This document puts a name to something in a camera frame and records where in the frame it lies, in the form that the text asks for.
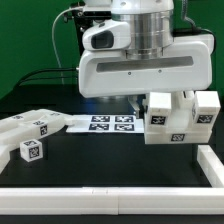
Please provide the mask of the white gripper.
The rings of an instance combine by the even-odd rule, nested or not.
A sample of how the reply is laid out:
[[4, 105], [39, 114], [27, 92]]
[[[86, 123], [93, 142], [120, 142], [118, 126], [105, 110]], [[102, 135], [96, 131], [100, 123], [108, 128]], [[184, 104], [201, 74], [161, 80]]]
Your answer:
[[[85, 51], [79, 64], [79, 91], [86, 98], [141, 95], [150, 92], [205, 90], [212, 83], [210, 34], [176, 37], [155, 59], [129, 60], [123, 50]], [[145, 112], [145, 99], [129, 96], [135, 115]]]

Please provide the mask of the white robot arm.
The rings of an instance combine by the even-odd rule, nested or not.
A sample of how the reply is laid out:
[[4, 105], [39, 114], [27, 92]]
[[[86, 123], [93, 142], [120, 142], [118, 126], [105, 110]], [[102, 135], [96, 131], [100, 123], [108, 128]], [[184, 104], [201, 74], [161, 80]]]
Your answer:
[[204, 90], [212, 83], [212, 35], [172, 35], [173, 0], [111, 0], [111, 18], [87, 29], [79, 63], [86, 98]]

